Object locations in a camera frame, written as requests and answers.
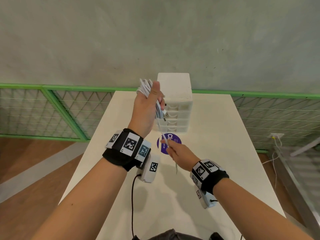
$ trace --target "white table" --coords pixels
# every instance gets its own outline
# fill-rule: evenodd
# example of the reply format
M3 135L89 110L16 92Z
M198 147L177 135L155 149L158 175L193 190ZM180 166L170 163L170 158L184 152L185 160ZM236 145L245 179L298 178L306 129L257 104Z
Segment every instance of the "white table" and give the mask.
M117 91L104 113L70 183L67 193L101 159L107 141L131 118L135 92ZM177 134L201 159L210 158L228 172L230 178L284 216L283 210L250 141L230 95L193 94L190 128ZM157 148L161 136L153 130L146 139L161 163L152 184L136 180L134 186L134 233L142 240L174 228L202 239L217 231L224 239L239 240L241 234L217 204L204 210L194 191L189 172ZM131 239L132 169L115 200L97 239Z

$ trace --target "power outlet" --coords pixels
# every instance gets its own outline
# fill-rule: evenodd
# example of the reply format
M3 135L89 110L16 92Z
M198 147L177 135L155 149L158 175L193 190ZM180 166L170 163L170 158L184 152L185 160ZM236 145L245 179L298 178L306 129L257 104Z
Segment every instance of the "power outlet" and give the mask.
M274 138L281 138L281 137L283 137L285 134L283 134L283 133L270 133L270 135L268 136L269 138L272 138L272 137L274 137Z

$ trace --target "purple sticker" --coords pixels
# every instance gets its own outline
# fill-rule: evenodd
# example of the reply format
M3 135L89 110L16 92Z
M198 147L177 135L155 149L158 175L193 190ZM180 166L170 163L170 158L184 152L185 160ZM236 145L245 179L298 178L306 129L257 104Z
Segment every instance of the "purple sticker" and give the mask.
M177 135L175 135L175 134L165 133L164 136L165 136L168 140L173 140L173 141L175 141L176 143L181 144L180 138L179 138ZM159 138L158 138L158 140L157 140L157 147L159 148ZM166 151L167 148L168 148L168 146L167 146L166 143L161 143L161 152L168 155L168 153L167 153L167 151Z

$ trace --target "concrete wall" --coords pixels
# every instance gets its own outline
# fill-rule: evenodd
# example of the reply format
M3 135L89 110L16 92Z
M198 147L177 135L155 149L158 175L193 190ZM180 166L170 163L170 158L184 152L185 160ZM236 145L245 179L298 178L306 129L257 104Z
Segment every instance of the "concrete wall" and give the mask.
M320 93L320 0L0 0L0 83Z

